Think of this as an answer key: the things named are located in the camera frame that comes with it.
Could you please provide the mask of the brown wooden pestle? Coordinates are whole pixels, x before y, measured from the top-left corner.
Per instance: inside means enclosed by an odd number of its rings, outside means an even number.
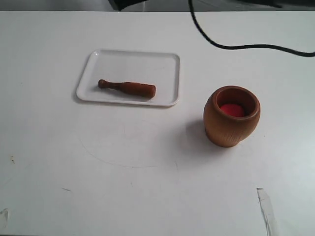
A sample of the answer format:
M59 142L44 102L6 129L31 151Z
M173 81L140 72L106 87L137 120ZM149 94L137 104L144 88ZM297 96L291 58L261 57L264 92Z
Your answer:
M125 94L153 98L156 94L156 86L136 82L109 82L103 79L98 81L100 89L113 89Z

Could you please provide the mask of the brown wooden mortar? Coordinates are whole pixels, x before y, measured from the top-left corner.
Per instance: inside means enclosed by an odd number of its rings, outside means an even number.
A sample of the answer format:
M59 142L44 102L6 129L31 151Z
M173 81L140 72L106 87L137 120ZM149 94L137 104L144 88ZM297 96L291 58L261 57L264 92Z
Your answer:
M225 113L221 106L239 105L243 117ZM209 97L203 112L203 124L208 139L217 146L230 148L246 139L260 119L260 103L249 90L239 86L224 86Z

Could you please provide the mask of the red object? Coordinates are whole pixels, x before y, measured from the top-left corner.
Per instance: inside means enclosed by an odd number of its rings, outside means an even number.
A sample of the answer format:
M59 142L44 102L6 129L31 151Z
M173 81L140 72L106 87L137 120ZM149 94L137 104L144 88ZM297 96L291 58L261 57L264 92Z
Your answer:
M220 109L227 115L233 117L244 117L245 111L244 108L238 104L224 104Z

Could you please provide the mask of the white rectangular plastic tray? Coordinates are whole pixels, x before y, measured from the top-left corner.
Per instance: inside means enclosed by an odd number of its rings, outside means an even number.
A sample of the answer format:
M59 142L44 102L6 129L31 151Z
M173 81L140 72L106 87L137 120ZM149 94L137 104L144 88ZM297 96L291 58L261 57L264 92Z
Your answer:
M171 107L179 100L180 58L173 53L98 49L91 53L78 84L82 101L153 107ZM148 99L113 89L100 89L98 81L134 82L156 86Z

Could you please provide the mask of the clear tape strip right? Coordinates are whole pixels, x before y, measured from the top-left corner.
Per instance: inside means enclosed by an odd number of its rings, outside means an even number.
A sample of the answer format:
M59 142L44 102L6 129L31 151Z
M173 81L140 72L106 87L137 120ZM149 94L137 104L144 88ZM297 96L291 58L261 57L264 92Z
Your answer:
M277 224L270 197L263 188L257 188L256 190L266 228L266 234L268 236L277 236Z

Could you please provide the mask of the clear tape piece left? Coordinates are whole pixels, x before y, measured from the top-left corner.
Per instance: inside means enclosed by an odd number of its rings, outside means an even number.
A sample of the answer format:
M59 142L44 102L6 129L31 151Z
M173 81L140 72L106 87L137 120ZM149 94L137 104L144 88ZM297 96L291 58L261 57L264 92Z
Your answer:
M8 209L5 208L0 212L0 230L6 228L8 222Z

